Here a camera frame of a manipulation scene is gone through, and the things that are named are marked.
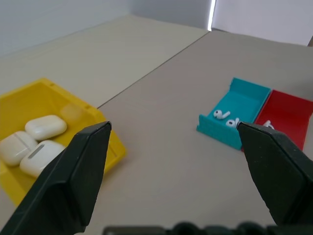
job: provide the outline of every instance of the airpod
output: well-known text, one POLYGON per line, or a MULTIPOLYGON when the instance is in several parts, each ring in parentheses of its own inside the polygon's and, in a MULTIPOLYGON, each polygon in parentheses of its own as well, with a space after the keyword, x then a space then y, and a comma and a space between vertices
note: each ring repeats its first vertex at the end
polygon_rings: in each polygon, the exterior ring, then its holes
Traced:
POLYGON ((226 113, 223 114, 221 110, 215 110, 213 113, 213 116, 219 120, 225 119, 229 115, 230 115, 230 111, 227 111, 226 113))
POLYGON ((229 119, 226 122, 226 126, 236 128, 237 124, 239 123, 239 118, 236 118, 235 120, 229 119))
POLYGON ((271 125, 270 120, 267 120, 263 125, 266 126, 266 127, 272 128, 273 130, 275 130, 273 125, 271 125))

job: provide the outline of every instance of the yellow tray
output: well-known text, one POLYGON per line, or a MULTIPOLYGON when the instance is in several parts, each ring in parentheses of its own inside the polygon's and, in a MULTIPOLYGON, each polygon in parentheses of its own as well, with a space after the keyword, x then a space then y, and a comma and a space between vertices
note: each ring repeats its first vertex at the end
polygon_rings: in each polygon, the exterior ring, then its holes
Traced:
MULTIPOLYGON (((105 121, 99 110, 42 78, 0 95, 0 140, 24 130, 29 120, 50 114, 61 117, 67 123, 67 130, 52 138, 64 146, 84 127, 105 121)), ((110 170, 125 153, 125 147, 115 132, 111 131, 104 171, 110 170)), ((8 167, 0 162, 0 182, 15 205, 23 200, 35 180, 19 167, 8 167)))

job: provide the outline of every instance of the red box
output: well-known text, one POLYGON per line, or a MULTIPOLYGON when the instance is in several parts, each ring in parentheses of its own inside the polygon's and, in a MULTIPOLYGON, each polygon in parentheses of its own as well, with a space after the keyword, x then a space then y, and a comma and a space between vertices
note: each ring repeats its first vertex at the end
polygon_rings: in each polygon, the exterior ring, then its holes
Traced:
POLYGON ((273 90, 254 123, 263 125, 270 120, 275 130, 285 133, 303 149, 313 102, 273 90))

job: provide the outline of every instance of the airpods case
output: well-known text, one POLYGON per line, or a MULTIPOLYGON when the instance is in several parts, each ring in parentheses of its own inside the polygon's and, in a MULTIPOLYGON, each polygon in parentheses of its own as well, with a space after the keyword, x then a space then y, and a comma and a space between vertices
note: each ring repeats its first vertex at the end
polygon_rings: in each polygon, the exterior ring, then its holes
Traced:
POLYGON ((36 118, 25 125, 26 132, 38 141, 43 141, 62 134, 66 129, 66 122, 56 115, 36 118))
POLYGON ((57 142, 42 141, 22 159, 20 168, 23 172, 38 177, 43 169, 64 149, 65 147, 57 142))
POLYGON ((0 157, 9 166, 20 164, 38 143, 25 131, 18 131, 0 142, 0 157))

